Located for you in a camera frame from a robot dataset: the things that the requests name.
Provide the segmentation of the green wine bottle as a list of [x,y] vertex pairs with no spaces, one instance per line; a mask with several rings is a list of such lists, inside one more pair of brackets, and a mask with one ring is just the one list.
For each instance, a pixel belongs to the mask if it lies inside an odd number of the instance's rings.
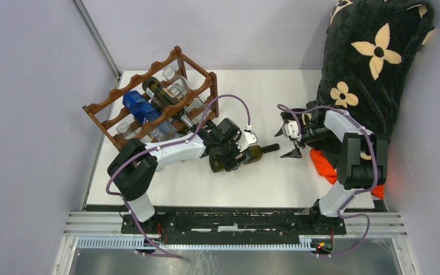
[[[180,100],[173,94],[167,91],[166,87],[156,78],[150,77],[142,83],[142,88],[149,95],[151,102],[155,103],[164,113],[165,109],[169,106],[176,105],[180,103]],[[187,115],[184,108],[181,108],[178,112],[173,114],[168,121],[171,124],[179,122],[183,115]],[[178,130],[179,134],[185,135],[189,131],[187,126],[183,126]]]
[[[227,161],[227,167],[228,167],[227,171],[234,171],[240,168],[241,166],[258,162],[262,159],[262,157],[265,154],[278,151],[279,149],[280,149],[280,145],[278,143],[274,143],[263,147],[259,145],[250,146],[246,150],[241,152],[239,155]],[[225,163],[222,161],[220,157],[210,156],[209,165],[213,173],[226,171]]]

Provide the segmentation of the brown wooden wine rack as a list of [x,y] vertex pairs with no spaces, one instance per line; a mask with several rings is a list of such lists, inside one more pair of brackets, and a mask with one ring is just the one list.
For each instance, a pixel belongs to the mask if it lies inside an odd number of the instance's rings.
[[193,61],[190,57],[185,55],[182,52],[182,49],[179,46],[175,46],[172,51],[170,51],[169,56],[164,61],[155,61],[151,64],[149,70],[144,74],[135,74],[130,79],[127,80],[126,86],[123,88],[115,88],[111,90],[108,94],[108,97],[97,104],[89,104],[83,106],[83,110],[87,113],[87,115],[92,119],[92,121],[98,126],[101,132],[105,135],[105,137],[113,144],[113,146],[117,150],[121,150],[127,143],[118,133],[112,135],[109,133],[109,129],[117,126],[119,122],[125,119],[130,112],[126,109],[126,107],[122,107],[119,114],[111,119],[99,121],[96,115],[101,112],[103,109],[107,107],[112,107],[115,101],[122,98],[127,92],[133,90],[133,88],[141,85],[148,78],[152,77],[155,73],[158,73],[172,62],[177,62],[179,65],[179,73],[180,75],[186,77],[186,64],[191,66],[194,70],[200,73],[205,77],[202,85],[193,91],[189,91],[185,97],[180,101],[179,104],[173,105],[171,107],[166,108],[164,113],[160,116],[160,118],[147,122],[145,125],[141,125],[138,122],[131,123],[132,128],[134,130],[138,130],[137,138],[143,138],[148,135],[154,128],[156,128],[162,122],[168,120],[173,114],[178,112],[182,107],[184,107],[187,103],[190,103],[192,99],[206,92],[207,89],[210,90],[210,96],[207,98],[206,102],[211,103],[214,98],[218,96],[218,83],[217,83],[217,75],[214,72],[207,72],[204,68],[198,65],[195,61]]

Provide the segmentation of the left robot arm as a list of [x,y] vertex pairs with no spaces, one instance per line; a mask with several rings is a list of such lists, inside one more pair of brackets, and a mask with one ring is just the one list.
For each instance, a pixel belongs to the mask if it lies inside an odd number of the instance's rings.
[[246,160],[243,153],[258,143],[257,135],[247,125],[241,130],[230,119],[219,124],[207,120],[204,127],[190,125],[190,133],[166,142],[143,143],[130,139],[107,168],[125,205],[135,216],[135,226],[142,233],[156,229],[156,211],[147,190],[155,173],[169,165],[206,156],[217,158],[226,171],[233,171]]

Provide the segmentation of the clear round glass bottle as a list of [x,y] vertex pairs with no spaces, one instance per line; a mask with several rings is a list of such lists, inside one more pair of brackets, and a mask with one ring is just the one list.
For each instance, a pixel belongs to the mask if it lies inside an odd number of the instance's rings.
[[[162,76],[171,83],[168,90],[179,100],[182,100],[189,91],[195,90],[192,83],[171,66],[165,68]],[[187,103],[184,108],[187,113],[190,113],[195,108],[204,108],[205,106],[205,99],[202,96],[197,96],[190,103]]]

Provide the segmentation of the blue square glass bottle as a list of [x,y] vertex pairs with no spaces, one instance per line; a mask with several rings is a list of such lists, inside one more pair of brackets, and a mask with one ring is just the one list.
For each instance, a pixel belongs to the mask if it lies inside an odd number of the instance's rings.
[[[138,91],[127,92],[123,96],[123,105],[141,125],[154,121],[161,116],[161,112],[154,108]],[[173,139],[176,133],[176,128],[166,120],[154,128],[148,136],[151,139],[163,142]]]

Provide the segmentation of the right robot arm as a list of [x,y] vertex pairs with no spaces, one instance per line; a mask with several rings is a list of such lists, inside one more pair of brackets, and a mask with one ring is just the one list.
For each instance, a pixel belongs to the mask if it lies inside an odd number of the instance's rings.
[[279,104],[285,113],[284,123],[277,136],[285,136],[294,144],[294,149],[283,158],[300,159],[301,149],[309,143],[333,135],[341,142],[337,161],[337,182],[310,208],[308,227],[322,234],[343,219],[346,207],[360,194],[382,185],[387,177],[388,139],[377,136],[360,125],[346,110],[330,106],[307,109],[315,119],[311,125],[303,126],[301,112]]

